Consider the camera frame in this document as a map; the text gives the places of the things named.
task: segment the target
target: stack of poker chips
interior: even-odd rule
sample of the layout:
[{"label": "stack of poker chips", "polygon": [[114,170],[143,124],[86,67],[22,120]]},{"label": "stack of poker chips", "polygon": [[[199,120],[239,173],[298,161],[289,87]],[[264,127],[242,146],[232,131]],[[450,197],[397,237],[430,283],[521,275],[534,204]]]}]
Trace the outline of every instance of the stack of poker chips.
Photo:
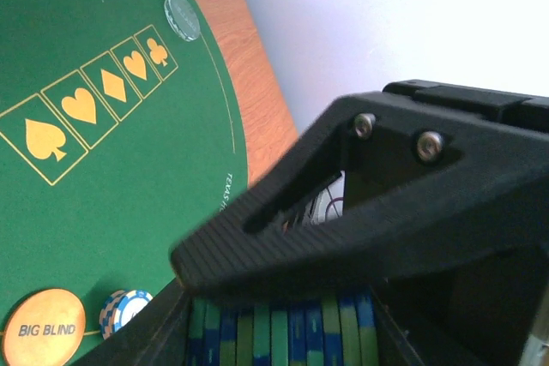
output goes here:
[{"label": "stack of poker chips", "polygon": [[100,311],[100,331],[103,339],[107,339],[128,323],[153,296],[147,291],[115,291],[103,304]]},{"label": "stack of poker chips", "polygon": [[185,365],[377,366],[367,293],[239,312],[193,302]]}]

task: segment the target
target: card outline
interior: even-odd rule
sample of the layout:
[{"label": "card outline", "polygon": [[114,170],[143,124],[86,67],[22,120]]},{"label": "card outline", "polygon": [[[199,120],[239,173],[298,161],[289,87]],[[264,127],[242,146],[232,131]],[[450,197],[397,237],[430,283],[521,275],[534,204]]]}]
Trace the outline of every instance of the card outline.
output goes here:
[{"label": "card outline", "polygon": [[7,115],[8,113],[14,111],[15,109],[17,109],[18,107],[22,106],[22,105],[25,105],[28,101],[30,101],[31,99],[34,99],[38,97],[40,99],[40,101],[44,104],[44,106],[46,107],[46,109],[48,109],[51,114],[67,129],[67,131],[75,138],[76,142],[81,146],[82,149],[84,149],[84,154],[78,158],[72,165],[70,165],[61,175],[59,175],[55,180],[50,180],[45,174],[44,172],[42,172],[38,166],[36,166],[22,151],[21,149],[19,149],[9,138],[8,136],[6,136],[2,131],[0,131],[0,136],[6,141],[6,143],[8,143],[9,146],[11,146],[12,149],[15,150],[15,152],[17,154],[19,154],[23,160],[25,160],[25,162],[27,162],[27,164],[29,166],[31,166],[34,171],[36,171],[40,177],[42,177],[45,181],[48,182],[48,184],[50,186],[55,186],[61,179],[63,179],[70,171],[72,171],[72,169],[78,165],[82,159],[84,159],[87,154],[89,153],[89,150],[87,150],[87,147],[82,144],[82,142],[78,139],[78,137],[73,133],[73,131],[69,128],[67,128],[67,125],[63,122],[63,119],[61,119],[59,117],[59,115],[47,104],[47,101],[42,97],[42,95],[40,93],[33,93],[31,94],[30,96],[28,96],[27,98],[25,98],[24,100],[22,100],[21,102],[19,102],[18,104],[16,105],[13,105],[11,106],[9,109],[3,111],[2,113],[0,113],[0,118],[3,117],[4,115]]},{"label": "card outline", "polygon": [[[121,42],[115,44],[111,49],[109,49],[109,52],[112,54],[112,56],[114,57],[114,60],[118,63],[118,67],[123,69],[124,68],[124,63],[123,62],[120,62],[117,58],[117,55],[116,53],[114,52],[114,50],[116,48],[118,48],[119,46],[125,44],[126,42],[128,42],[128,40],[133,40],[134,43],[136,44],[137,46],[137,49],[143,53],[143,50],[141,49],[140,45],[139,45],[139,42],[137,42],[133,36],[129,36],[128,38],[122,40]],[[145,59],[145,61],[149,64],[149,66],[151,66],[151,69],[153,70],[154,74],[156,75],[156,77],[158,78],[158,84],[155,85],[147,94],[143,94],[143,92],[141,90],[139,90],[139,87],[137,87],[137,85],[133,82],[133,80],[131,80],[131,74],[128,73],[128,70],[127,69],[123,69],[123,72],[126,74],[126,77],[128,78],[128,81],[130,82],[131,86],[134,87],[134,89],[142,96],[143,99],[146,99],[148,98],[152,92],[154,92],[158,86],[160,86],[162,84],[162,77],[159,76],[157,73],[156,73],[156,70],[154,70],[154,67],[150,64],[150,62],[148,61],[147,59],[147,56],[144,56],[143,59]]]},{"label": "card outline", "polygon": [[[78,130],[76,130],[76,127],[72,124],[72,122],[69,120],[69,117],[70,115],[67,113],[67,115],[69,115],[69,117],[66,117],[54,104],[53,102],[51,101],[51,99],[48,97],[48,95],[46,94],[46,92],[51,89],[52,87],[56,86],[57,84],[61,83],[62,81],[64,81],[65,79],[68,79],[69,77],[71,77],[74,73],[77,73],[78,75],[80,75],[81,79],[84,81],[84,83],[86,84],[86,86],[88,86],[88,88],[90,89],[90,93],[93,93],[95,95],[95,97],[100,101],[100,103],[103,105],[103,107],[105,107],[107,113],[109,113],[109,116],[112,117],[112,120],[114,120],[114,125],[108,129],[93,145],[90,145],[86,139],[84,139],[84,136],[82,136],[80,134],[80,132]],[[43,87],[41,90],[40,90],[40,93],[44,96],[44,98],[47,100],[47,102],[50,104],[50,107],[57,112],[57,114],[64,120],[64,126],[67,128],[67,129],[71,129],[81,140],[82,143],[84,143],[84,145],[87,146],[87,148],[89,150],[92,150],[94,148],[97,147],[97,145],[99,145],[103,139],[105,139],[108,135],[111,134],[111,132],[118,126],[119,124],[119,121],[112,115],[112,113],[109,111],[109,108],[106,107],[106,104],[105,102],[103,102],[103,100],[101,100],[100,96],[98,93],[95,92],[92,84],[90,82],[87,81],[87,79],[84,77],[83,73],[81,73],[81,71],[79,69],[74,69],[72,70],[71,72],[69,72],[67,75],[57,79],[56,81],[54,81],[53,83],[49,84],[48,86],[46,87]]]},{"label": "card outline", "polygon": [[[95,62],[96,60],[99,60],[101,59],[104,55],[109,55],[109,57],[112,59],[112,61],[114,62],[114,64],[120,69],[120,72],[122,73],[122,76],[126,79],[126,81],[130,84],[130,87],[133,89],[133,91],[136,93],[137,95],[137,98],[139,99],[139,101],[128,111],[128,113],[126,113],[125,115],[123,115],[122,117],[120,117],[116,112],[115,110],[112,108],[112,106],[109,104],[109,102],[107,101],[107,99],[102,95],[102,93],[100,92],[100,90],[95,86],[95,83],[92,82],[92,80],[89,78],[89,76],[86,74],[86,72],[84,71],[84,68],[86,68],[88,65],[92,64],[93,62]],[[143,101],[143,97],[141,96],[141,93],[136,89],[136,86],[131,82],[131,80],[128,78],[128,76],[126,75],[126,73],[121,70],[120,68],[120,65],[118,64],[118,61],[117,59],[114,57],[114,55],[111,53],[111,51],[104,51],[103,53],[101,53],[100,55],[94,57],[92,60],[89,60],[88,62],[85,62],[80,68],[79,70],[81,71],[81,74],[82,74],[82,77],[84,77],[85,80],[87,80],[87,82],[91,85],[91,87],[94,89],[94,91],[97,93],[97,95],[100,97],[101,101],[106,105],[107,109],[110,110],[111,114],[114,116],[114,118],[116,120],[118,120],[119,123],[121,123],[126,117],[128,117],[130,115],[130,113],[132,111],[134,111],[136,109],[136,107],[138,105],[140,105]]]},{"label": "card outline", "polygon": [[[166,75],[166,77],[163,77],[160,72],[156,69],[156,65],[154,64],[154,62],[151,62],[151,59],[148,55],[148,53],[145,52],[145,49],[143,47],[143,45],[140,43],[139,39],[137,38],[138,35],[140,35],[141,33],[145,32],[146,30],[148,30],[149,28],[152,28],[154,30],[154,32],[156,33],[156,35],[158,36],[158,38],[160,39],[160,41],[162,42],[162,45],[166,48],[166,51],[168,52],[168,55],[172,58],[173,62],[175,63],[175,68]],[[158,33],[158,30],[156,30],[156,27],[154,27],[154,24],[150,24],[148,25],[147,27],[145,27],[144,29],[141,29],[139,32],[135,33],[133,35],[134,39],[136,40],[136,43],[137,45],[140,47],[140,49],[142,50],[143,54],[145,55],[145,58],[148,59],[148,61],[151,63],[151,66],[153,67],[153,70],[156,72],[156,74],[159,76],[160,79],[162,79],[162,81],[166,81],[166,79],[168,77],[170,77],[171,75],[173,75],[173,72],[175,72],[177,69],[179,69],[179,64],[178,64],[178,61],[175,60],[175,57],[173,57],[173,54],[170,52],[170,49],[168,49],[168,45],[166,44],[166,42],[162,39],[162,36],[160,36],[160,33]]]}]

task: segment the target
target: poker table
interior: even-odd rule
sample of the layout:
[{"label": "poker table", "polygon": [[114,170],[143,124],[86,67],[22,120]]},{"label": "poker table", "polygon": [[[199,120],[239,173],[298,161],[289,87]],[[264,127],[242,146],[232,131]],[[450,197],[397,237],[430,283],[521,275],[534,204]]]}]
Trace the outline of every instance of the poker table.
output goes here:
[{"label": "poker table", "polygon": [[257,180],[297,133],[244,0],[2,0],[0,313],[75,293],[76,359],[118,289],[157,293],[168,249]]}]

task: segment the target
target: screw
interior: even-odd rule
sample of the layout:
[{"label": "screw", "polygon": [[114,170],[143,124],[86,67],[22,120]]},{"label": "screw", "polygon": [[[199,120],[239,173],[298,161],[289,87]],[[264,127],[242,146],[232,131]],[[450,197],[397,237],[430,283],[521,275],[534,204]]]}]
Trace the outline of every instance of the screw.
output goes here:
[{"label": "screw", "polygon": [[437,132],[423,132],[416,146],[419,158],[426,162],[436,161],[443,151],[444,140]]},{"label": "screw", "polygon": [[366,140],[371,136],[376,117],[371,113],[360,113],[354,118],[354,133],[358,138]]}]

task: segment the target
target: yellow spade symbol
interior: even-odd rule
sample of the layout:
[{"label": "yellow spade symbol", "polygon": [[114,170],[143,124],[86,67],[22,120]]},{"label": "yellow spade symbol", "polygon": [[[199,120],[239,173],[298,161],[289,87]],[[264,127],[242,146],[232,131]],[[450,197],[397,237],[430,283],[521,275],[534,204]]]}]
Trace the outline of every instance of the yellow spade symbol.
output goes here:
[{"label": "yellow spade symbol", "polygon": [[45,160],[53,154],[58,162],[67,154],[59,150],[67,142],[65,133],[60,128],[31,119],[25,119],[25,125],[27,149],[36,159]]}]

